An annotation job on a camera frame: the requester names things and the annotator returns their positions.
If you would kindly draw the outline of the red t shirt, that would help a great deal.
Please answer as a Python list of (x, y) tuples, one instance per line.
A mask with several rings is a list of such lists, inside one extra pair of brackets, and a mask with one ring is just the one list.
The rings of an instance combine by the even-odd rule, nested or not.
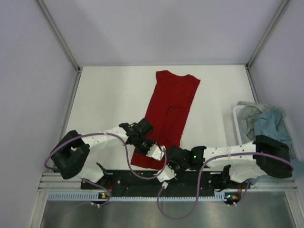
[(165, 146), (179, 147), (183, 130), (200, 80), (178, 76), (168, 70), (156, 72), (156, 86), (145, 119), (153, 126), (148, 138)]

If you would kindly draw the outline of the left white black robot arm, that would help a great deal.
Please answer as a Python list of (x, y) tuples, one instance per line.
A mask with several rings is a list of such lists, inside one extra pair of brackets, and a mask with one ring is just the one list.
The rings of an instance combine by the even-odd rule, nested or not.
[(87, 179), (97, 188), (107, 185), (108, 177), (103, 166), (93, 157), (96, 153), (114, 146), (132, 145), (135, 152), (155, 160), (162, 160), (163, 151), (156, 141), (148, 139), (153, 126), (142, 119), (138, 123), (121, 123), (112, 129), (80, 135), (69, 131), (52, 151), (51, 160), (63, 179), (72, 177)]

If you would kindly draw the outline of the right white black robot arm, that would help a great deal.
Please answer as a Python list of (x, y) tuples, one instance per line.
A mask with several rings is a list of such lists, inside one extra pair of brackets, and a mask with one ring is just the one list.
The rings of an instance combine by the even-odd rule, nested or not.
[(291, 178), (294, 171), (288, 145), (265, 135), (237, 146), (196, 146), (190, 150), (171, 147), (167, 159), (176, 176), (186, 170), (226, 171), (221, 180), (227, 188), (264, 175)]

